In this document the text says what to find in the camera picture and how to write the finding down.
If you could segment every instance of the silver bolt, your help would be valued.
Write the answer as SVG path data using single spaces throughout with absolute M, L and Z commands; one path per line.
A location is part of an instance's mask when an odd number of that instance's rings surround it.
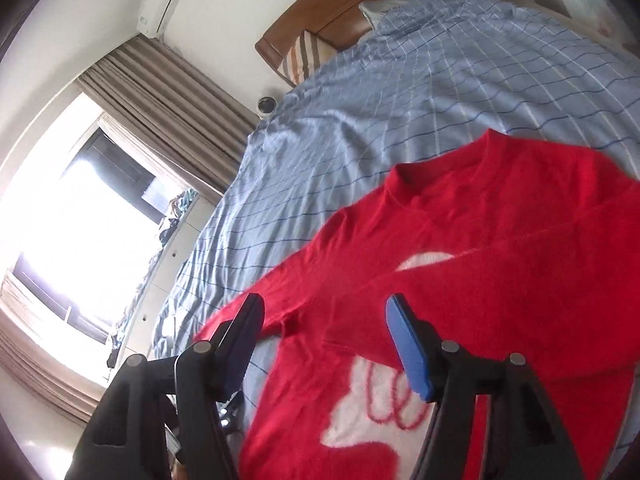
M 206 354 L 209 350 L 211 350 L 211 343 L 209 341 L 198 341 L 193 345 L 193 351 L 196 352 L 196 354 Z
M 509 356 L 509 361 L 511 361 L 511 364 L 516 366 L 522 366 L 527 362 L 527 360 L 524 358 L 524 355 L 518 354 L 517 352 L 514 352 Z
M 129 366 L 138 366 L 142 362 L 142 355 L 134 354 L 129 359 L 127 359 L 127 365 Z
M 455 341 L 452 341 L 451 339 L 447 339 L 446 341 L 443 341 L 440 347 L 445 352 L 449 352 L 450 354 L 455 354 L 458 350 L 460 350 L 460 345 Z

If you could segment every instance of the window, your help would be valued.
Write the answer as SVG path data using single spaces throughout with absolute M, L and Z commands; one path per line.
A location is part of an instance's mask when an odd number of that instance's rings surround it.
M 159 250 L 158 224 L 177 191 L 100 128 L 43 204 L 14 275 L 57 316 L 105 343 Z

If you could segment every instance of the striped pillow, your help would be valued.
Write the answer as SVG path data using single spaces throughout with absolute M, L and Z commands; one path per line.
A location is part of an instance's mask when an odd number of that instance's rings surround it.
M 338 54 L 332 46 L 326 44 L 312 32 L 304 30 L 297 38 L 287 55 L 278 67 L 282 74 L 293 86 L 299 85 L 309 78 L 333 56 Z

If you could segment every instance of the bed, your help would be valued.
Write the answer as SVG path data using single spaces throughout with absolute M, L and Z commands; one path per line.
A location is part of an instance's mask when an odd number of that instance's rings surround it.
M 274 70 L 302 30 L 340 50 L 249 138 L 238 176 L 181 269 L 154 331 L 180 353 L 218 308 L 308 242 L 398 162 L 427 160 L 487 128 L 591 146 L 638 178 L 638 60 L 505 0 L 412 0 L 363 41 L 363 0 L 298 0 L 256 44 Z M 247 426 L 277 338 L 244 380 Z M 610 466 L 637 428 L 629 411 Z

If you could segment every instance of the red sleeve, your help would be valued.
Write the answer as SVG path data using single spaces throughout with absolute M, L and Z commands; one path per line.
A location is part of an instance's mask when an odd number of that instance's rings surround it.
M 386 299 L 472 353 L 524 354 L 541 378 L 591 376 L 640 359 L 640 184 L 581 218 L 425 267 L 336 299 L 328 344 L 399 367 Z
M 290 316 L 318 294 L 322 280 L 315 280 L 314 276 L 324 275 L 324 269 L 331 265 L 338 253 L 337 248 L 345 243 L 348 223 L 346 209 L 336 212 L 303 249 L 286 258 L 211 316 L 193 340 L 210 339 L 222 322 L 235 317 L 250 292 L 260 294 L 264 300 L 262 334 L 281 333 Z

